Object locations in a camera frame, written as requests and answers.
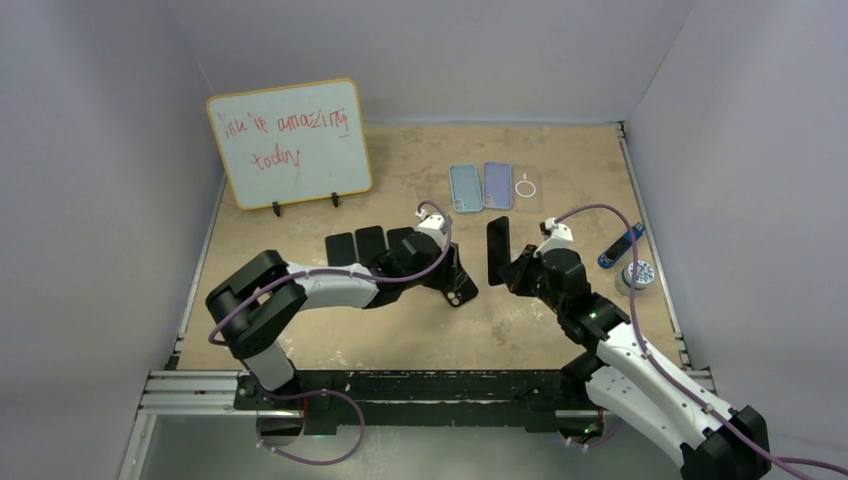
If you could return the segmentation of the light blue phone case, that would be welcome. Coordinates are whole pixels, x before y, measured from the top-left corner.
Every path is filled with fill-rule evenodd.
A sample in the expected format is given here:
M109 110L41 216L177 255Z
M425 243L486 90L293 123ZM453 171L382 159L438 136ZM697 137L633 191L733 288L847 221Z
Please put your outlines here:
M482 189L475 165L451 165L449 167L449 180L455 212L469 214L483 210Z

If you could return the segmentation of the clear magsafe phone case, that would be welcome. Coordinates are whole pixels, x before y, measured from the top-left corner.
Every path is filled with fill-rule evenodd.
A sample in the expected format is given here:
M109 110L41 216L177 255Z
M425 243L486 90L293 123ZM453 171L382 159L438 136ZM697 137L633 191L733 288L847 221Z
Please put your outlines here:
M542 178L537 167L513 165L513 210L518 213L540 213L543 207Z

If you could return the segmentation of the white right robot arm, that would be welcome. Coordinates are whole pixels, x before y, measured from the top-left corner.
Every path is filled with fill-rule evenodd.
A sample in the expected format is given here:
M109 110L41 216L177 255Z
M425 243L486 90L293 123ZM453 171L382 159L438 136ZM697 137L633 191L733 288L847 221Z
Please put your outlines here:
M684 479L760 479L771 470L762 415L702 388L637 335L628 315L593 290L576 252L540 254L528 245L512 262L492 255L489 270L512 294L543 302L585 348L563 370L569 404L611 411L660 448Z

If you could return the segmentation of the black phone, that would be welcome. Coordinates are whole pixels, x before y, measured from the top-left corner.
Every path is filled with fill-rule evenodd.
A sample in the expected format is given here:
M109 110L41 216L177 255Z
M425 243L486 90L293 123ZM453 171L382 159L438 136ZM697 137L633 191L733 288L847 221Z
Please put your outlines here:
M500 216L486 225L487 279L489 286L504 283L500 270L511 263L510 222Z

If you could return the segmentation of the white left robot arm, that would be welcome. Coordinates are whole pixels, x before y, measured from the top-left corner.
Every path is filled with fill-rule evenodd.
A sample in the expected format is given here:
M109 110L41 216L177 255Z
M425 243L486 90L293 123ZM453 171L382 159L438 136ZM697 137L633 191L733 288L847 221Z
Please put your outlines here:
M443 246L411 227L370 226L335 234L326 237L325 248L325 267L262 251L205 300L215 322L209 342L226 347L253 374L260 397L275 409L289 407L298 395L296 367L277 343L298 313L379 308L415 286L440 292L453 308L478 293L456 243Z

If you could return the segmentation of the black smartphone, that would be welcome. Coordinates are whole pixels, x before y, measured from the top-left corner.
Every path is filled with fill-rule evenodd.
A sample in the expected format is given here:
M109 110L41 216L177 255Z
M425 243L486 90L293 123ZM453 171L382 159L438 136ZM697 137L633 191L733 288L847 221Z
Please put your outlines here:
M327 265L345 267L358 262L354 235L351 232L333 234L325 238Z

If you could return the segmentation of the lilac phone case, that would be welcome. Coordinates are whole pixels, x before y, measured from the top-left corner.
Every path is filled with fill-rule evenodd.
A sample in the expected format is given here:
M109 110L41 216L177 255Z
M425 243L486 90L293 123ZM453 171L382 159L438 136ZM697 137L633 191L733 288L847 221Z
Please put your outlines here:
M503 162L485 162L483 165L483 204L486 209L512 208L512 166Z

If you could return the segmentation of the black phone case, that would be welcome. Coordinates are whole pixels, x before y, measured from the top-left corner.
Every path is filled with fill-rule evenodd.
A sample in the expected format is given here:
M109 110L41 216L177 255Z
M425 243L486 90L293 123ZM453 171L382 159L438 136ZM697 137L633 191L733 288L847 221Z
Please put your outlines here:
M450 248L456 248L459 254L461 283L456 292L441 292L441 294L452 308L459 308L476 298L479 294L479 289L461 263L459 245L452 242Z

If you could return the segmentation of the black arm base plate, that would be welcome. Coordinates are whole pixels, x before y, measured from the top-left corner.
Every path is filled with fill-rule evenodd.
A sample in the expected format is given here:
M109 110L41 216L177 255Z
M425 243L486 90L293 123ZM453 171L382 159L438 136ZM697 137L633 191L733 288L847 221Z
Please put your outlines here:
M341 426L512 427L587 441L615 423L557 369L299 370L268 393L237 378L237 410L300 413L308 435Z

